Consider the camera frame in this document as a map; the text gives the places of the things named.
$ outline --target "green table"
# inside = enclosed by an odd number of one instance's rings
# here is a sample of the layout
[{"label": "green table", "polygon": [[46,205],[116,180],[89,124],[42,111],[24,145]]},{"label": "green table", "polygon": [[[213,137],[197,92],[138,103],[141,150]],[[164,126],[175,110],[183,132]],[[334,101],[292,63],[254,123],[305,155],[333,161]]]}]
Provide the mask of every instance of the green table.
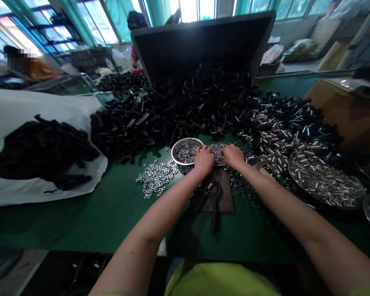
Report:
[{"label": "green table", "polygon": [[[302,97],[323,75],[284,76],[258,79],[264,90]],[[212,139],[202,136],[208,144]],[[48,203],[0,208],[0,246],[114,252],[141,216],[156,200],[145,200],[143,186],[136,183],[143,164],[155,159],[167,162],[166,147],[140,151],[135,164],[109,164],[94,192]],[[183,176],[179,173],[170,187]],[[234,196],[236,212],[222,214],[220,232],[210,235],[210,213],[191,217],[186,212],[167,236],[170,256],[290,263],[302,260],[302,249],[293,236],[270,214],[260,215]],[[370,256],[370,241],[361,227],[349,219],[331,220],[349,239]]]}]

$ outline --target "pile of metal nuts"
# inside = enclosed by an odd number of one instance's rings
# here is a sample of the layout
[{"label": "pile of metal nuts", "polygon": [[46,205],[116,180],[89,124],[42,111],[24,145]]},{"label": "pile of metal nuts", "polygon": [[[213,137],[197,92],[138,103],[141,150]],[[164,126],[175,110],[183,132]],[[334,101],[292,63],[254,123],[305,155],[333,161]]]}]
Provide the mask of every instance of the pile of metal nuts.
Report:
[{"label": "pile of metal nuts", "polygon": [[150,199],[155,192],[157,197],[160,197],[166,189],[166,184],[178,173],[177,164],[173,160],[161,164],[157,164],[155,160],[149,166],[144,164],[144,167],[145,171],[136,179],[136,182],[144,182],[144,199]]},{"label": "pile of metal nuts", "polygon": [[308,150],[291,155],[290,173],[307,193],[330,206],[359,207],[365,194],[359,182],[343,171],[326,164],[321,158],[308,155]]},{"label": "pile of metal nuts", "polygon": [[194,158],[196,157],[196,148],[197,145],[194,143],[183,144],[181,147],[179,147],[178,152],[175,155],[176,160],[183,164],[190,164],[194,162]]},{"label": "pile of metal nuts", "polygon": [[230,143],[219,142],[208,145],[211,148],[211,153],[213,153],[215,156],[215,166],[221,167],[226,165],[223,159],[221,158],[221,149],[227,145],[230,145]]}]

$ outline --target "floor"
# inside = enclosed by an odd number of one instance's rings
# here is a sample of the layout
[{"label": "floor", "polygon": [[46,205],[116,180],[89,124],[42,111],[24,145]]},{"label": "floor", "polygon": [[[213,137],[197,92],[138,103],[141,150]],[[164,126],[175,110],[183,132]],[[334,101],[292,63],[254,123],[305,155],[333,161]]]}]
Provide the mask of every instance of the floor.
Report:
[{"label": "floor", "polygon": [[18,296],[47,254],[47,250],[25,249],[19,262],[0,280],[0,296]]}]

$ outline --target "green curtain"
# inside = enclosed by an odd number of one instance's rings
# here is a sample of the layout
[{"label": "green curtain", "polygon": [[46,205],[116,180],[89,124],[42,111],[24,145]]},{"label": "green curtain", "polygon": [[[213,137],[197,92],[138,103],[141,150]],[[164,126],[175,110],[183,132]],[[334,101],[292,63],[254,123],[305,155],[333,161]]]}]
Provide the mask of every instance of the green curtain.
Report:
[{"label": "green curtain", "polygon": [[67,16],[70,18],[71,22],[77,28],[78,33],[80,34],[83,42],[88,46],[95,45],[95,38],[93,37],[92,32],[90,31],[87,23],[83,19],[81,12],[77,6],[76,0],[61,0],[62,5],[66,10]]},{"label": "green curtain", "polygon": [[251,0],[237,0],[234,15],[248,14],[250,12]]},{"label": "green curtain", "polygon": [[132,42],[130,30],[127,27],[129,12],[134,10],[132,0],[106,0],[106,5],[121,39],[124,42]]},{"label": "green curtain", "polygon": [[148,6],[149,14],[151,16],[151,27],[162,26],[167,20],[163,17],[162,4],[160,0],[144,0]]},{"label": "green curtain", "polygon": [[171,17],[171,3],[170,0],[161,0],[163,24]]},{"label": "green curtain", "polygon": [[3,2],[27,27],[38,25],[37,18],[24,0],[3,0]]}]

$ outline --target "hand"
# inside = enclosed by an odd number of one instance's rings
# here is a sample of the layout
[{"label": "hand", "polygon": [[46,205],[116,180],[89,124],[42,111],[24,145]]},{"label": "hand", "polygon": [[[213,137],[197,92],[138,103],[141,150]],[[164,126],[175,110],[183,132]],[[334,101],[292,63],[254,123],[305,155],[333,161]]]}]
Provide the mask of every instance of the hand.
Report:
[{"label": "hand", "polygon": [[194,158],[194,169],[203,173],[206,177],[214,169],[215,155],[211,153],[211,148],[207,145],[196,148],[196,157]]},{"label": "hand", "polygon": [[230,144],[221,149],[221,157],[223,161],[236,171],[245,163],[244,155],[241,149]]}]

